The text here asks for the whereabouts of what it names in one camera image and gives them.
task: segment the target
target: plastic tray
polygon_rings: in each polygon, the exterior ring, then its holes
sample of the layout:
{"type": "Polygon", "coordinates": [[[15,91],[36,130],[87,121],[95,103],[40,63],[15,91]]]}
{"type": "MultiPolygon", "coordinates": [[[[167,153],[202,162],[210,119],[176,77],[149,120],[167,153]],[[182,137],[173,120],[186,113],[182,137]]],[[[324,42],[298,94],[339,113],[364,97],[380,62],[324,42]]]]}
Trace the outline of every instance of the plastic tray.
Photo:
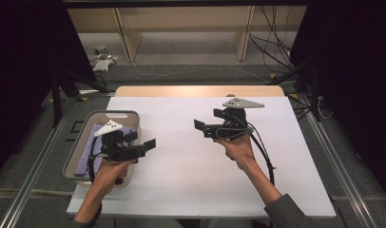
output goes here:
{"type": "MultiPolygon", "coordinates": [[[[132,144],[139,143],[141,128],[140,117],[137,112],[124,110],[94,111],[87,116],[80,134],[68,155],[68,159],[63,168],[63,174],[67,179],[80,184],[90,184],[89,176],[87,174],[87,155],[89,154],[93,134],[97,129],[100,129],[109,122],[109,120],[121,124],[124,127],[124,131],[138,131],[139,138],[133,141],[132,144]]],[[[95,143],[94,154],[100,151],[101,145],[101,137],[99,137],[95,143]]],[[[101,159],[97,158],[95,160],[95,170],[99,168],[100,162],[101,159]]],[[[134,164],[131,164],[128,167],[127,176],[124,178],[124,183],[121,184],[121,186],[126,186],[130,183],[133,166],[134,164]]]]}

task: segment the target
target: white table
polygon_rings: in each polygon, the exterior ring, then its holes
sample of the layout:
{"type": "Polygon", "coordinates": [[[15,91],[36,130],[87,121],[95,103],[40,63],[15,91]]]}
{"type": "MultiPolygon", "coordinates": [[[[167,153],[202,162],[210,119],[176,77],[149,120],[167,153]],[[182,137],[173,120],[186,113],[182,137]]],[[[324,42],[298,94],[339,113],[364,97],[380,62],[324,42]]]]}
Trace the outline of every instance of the white table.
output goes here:
{"type": "MultiPolygon", "coordinates": [[[[260,132],[274,171],[276,186],[288,193],[311,217],[334,217],[292,107],[285,97],[242,97],[264,103],[246,109],[247,121],[260,132]]],[[[147,218],[267,217],[250,180],[225,155],[223,147],[203,137],[193,120],[221,124],[213,108],[225,97],[113,97],[110,110],[134,110],[141,118],[141,143],[156,139],[157,147],[134,166],[131,183],[115,188],[103,201],[103,215],[147,218]]],[[[267,174],[259,149],[257,160],[267,174]]],[[[88,190],[77,185],[68,213],[76,214],[88,190]]]]}

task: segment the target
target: hand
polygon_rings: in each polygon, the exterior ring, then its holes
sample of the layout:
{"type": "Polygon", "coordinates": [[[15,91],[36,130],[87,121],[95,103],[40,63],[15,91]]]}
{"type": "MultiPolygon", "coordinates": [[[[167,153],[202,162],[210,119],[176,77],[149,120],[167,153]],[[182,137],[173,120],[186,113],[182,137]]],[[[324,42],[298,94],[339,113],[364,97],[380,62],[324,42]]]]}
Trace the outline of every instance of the hand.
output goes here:
{"type": "Polygon", "coordinates": [[[248,134],[234,141],[214,140],[214,142],[225,147],[225,155],[235,160],[238,167],[246,173],[265,205],[270,205],[281,197],[279,190],[267,179],[257,164],[248,134]]]}
{"type": "Polygon", "coordinates": [[[128,166],[135,161],[115,162],[102,159],[92,187],[99,188],[105,195],[108,194],[113,189],[116,179],[125,178],[128,166]]]}
{"type": "Polygon", "coordinates": [[[89,223],[97,213],[104,196],[113,189],[116,179],[125,178],[128,166],[135,161],[113,162],[102,160],[95,181],[89,188],[74,220],[83,224],[89,223]]]}
{"type": "Polygon", "coordinates": [[[250,136],[248,134],[244,134],[234,141],[216,139],[214,142],[225,147],[225,155],[236,161],[241,170],[246,168],[245,165],[248,162],[256,161],[252,143],[250,142],[250,136]]]}

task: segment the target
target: gray carpet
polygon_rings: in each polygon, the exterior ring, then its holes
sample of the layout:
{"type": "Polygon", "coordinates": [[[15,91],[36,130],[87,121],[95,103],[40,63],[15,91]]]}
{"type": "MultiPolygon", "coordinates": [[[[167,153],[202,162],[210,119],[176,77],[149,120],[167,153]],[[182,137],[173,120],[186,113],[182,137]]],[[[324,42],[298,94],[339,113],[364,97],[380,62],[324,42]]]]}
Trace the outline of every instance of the gray carpet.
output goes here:
{"type": "MultiPolygon", "coordinates": [[[[228,66],[207,67],[225,68],[228,66]]],[[[263,80],[234,69],[204,70],[197,73],[172,76],[141,76],[136,73],[133,66],[111,66],[109,72],[99,72],[97,75],[101,75],[105,79],[109,88],[132,85],[265,85],[264,80],[270,80],[270,71],[265,69],[264,66],[234,67],[260,75],[263,80]]],[[[197,70],[203,67],[138,66],[138,68],[143,73],[165,74],[176,71],[197,70]]],[[[102,84],[103,81],[98,78],[98,83],[102,84]]],[[[86,85],[77,85],[80,89],[90,89],[86,85]]],[[[285,92],[293,91],[293,84],[284,84],[282,87],[285,92]]],[[[27,138],[22,142],[23,150],[12,155],[0,172],[0,222],[9,208],[16,191],[22,186],[52,129],[53,107],[49,99],[50,95],[47,96],[43,103],[45,111],[39,114],[29,130],[27,138]]],[[[85,102],[77,102],[70,110],[64,129],[53,147],[53,152],[36,182],[34,192],[31,194],[16,227],[57,227],[57,224],[60,224],[63,219],[68,217],[66,214],[69,201],[68,196],[74,190],[75,183],[63,176],[62,169],[68,153],[74,144],[73,140],[77,137],[77,133],[71,133],[70,130],[74,122],[83,121],[88,113],[94,110],[106,109],[108,99],[105,96],[89,97],[85,102]]],[[[292,106],[295,108],[299,107],[300,104],[292,102],[292,106]]],[[[354,150],[354,147],[348,140],[348,136],[337,120],[334,117],[330,120],[322,119],[322,124],[344,165],[351,174],[358,191],[370,207],[378,227],[386,227],[386,196],[379,184],[364,163],[354,157],[357,151],[354,150]]],[[[332,219],[322,219],[322,227],[344,227],[343,219],[348,224],[348,227],[361,227],[308,119],[300,119],[299,126],[311,151],[322,182],[343,215],[343,217],[337,216],[332,219]]],[[[118,227],[142,227],[143,225],[141,224],[143,223],[143,221],[137,218],[117,219],[118,227]]],[[[102,227],[113,227],[113,219],[102,218],[100,224],[102,227]]],[[[151,227],[166,227],[165,224],[164,226],[158,222],[156,224],[158,225],[151,227]]]]}

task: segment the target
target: sleeve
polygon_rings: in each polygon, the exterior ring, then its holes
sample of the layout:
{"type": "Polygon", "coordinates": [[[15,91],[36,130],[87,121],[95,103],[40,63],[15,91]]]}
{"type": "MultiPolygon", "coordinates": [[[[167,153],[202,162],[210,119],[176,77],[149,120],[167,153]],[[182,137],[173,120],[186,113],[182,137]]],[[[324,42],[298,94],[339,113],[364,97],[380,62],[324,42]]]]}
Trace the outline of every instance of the sleeve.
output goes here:
{"type": "Polygon", "coordinates": [[[82,228],[82,227],[86,227],[86,224],[83,224],[81,222],[77,222],[77,221],[69,218],[63,222],[62,227],[63,228],[82,228]]]}
{"type": "Polygon", "coordinates": [[[273,223],[279,228],[313,228],[316,222],[305,216],[289,195],[283,195],[264,208],[273,223]]]}

